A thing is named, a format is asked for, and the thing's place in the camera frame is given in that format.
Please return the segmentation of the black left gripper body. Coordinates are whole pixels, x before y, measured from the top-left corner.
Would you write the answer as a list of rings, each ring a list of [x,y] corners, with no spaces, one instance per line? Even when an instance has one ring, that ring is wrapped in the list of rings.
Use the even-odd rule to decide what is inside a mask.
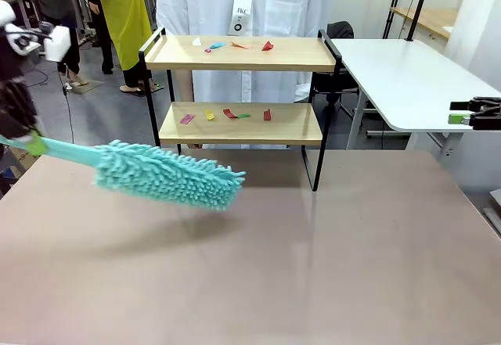
[[[21,138],[37,129],[37,110],[23,82],[1,83],[1,135]]]

